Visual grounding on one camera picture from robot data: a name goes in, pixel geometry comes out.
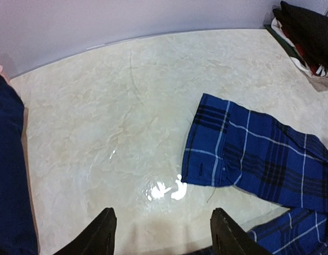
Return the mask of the solid navy blue garment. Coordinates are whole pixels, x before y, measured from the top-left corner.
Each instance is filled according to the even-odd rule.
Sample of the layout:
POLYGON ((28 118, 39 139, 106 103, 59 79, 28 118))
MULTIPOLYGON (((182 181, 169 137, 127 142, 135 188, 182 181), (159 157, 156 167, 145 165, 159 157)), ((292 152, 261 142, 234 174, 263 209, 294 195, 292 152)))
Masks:
POLYGON ((38 254, 23 125, 24 104, 0 66, 0 254, 38 254))

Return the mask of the red black plaid shirt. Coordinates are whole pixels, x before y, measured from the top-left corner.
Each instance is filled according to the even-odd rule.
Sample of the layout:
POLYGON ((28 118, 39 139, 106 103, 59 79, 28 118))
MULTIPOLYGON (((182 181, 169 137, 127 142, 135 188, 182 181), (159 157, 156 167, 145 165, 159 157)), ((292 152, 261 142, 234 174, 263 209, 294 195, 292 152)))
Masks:
POLYGON ((282 27, 281 30, 311 73, 321 78, 328 78, 328 57, 323 51, 303 33, 289 27, 282 27))

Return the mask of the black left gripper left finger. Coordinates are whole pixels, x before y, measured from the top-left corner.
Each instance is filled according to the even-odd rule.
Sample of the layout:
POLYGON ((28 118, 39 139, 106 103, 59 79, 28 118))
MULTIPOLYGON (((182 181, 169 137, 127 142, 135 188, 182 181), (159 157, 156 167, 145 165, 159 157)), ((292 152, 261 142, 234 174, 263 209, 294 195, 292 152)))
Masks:
POLYGON ((72 242, 55 254, 114 254, 117 218, 105 208, 72 242))

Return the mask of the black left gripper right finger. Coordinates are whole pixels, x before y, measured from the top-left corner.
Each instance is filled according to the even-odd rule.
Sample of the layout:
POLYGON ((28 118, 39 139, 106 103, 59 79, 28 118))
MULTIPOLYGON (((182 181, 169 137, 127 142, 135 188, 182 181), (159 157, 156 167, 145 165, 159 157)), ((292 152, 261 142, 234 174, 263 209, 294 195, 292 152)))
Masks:
POLYGON ((212 249, 221 255, 269 255, 269 251, 253 241, 222 209, 216 208, 210 219, 212 249))

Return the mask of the folded white green garment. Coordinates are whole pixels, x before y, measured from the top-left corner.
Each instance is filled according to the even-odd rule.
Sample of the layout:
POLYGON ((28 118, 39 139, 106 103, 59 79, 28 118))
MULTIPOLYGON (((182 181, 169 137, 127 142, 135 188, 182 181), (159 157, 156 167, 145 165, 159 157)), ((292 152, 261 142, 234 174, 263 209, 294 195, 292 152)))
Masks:
POLYGON ((276 18, 274 18, 271 24, 265 24, 264 27, 286 51, 294 65, 307 76, 313 77, 310 68, 307 66, 300 53, 297 51, 294 43, 282 31, 281 23, 276 18))

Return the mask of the black t-shirt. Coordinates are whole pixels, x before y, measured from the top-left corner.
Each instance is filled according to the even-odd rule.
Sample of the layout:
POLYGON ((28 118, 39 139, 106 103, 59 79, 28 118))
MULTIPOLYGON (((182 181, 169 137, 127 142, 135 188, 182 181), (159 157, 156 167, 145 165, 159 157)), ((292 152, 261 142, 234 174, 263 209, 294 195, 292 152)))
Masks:
POLYGON ((328 57, 328 17, 314 11, 280 2, 280 8, 273 9, 275 18, 282 27, 295 29, 314 42, 328 57))

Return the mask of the blue plaid garment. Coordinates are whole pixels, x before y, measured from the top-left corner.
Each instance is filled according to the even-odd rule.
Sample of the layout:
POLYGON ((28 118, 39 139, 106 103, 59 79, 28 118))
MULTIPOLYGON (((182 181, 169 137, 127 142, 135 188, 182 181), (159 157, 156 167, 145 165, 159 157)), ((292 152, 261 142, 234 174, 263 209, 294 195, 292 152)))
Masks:
POLYGON ((288 208, 248 232, 272 254, 328 254, 328 150, 315 135, 204 94, 187 137, 182 182, 234 185, 288 208))

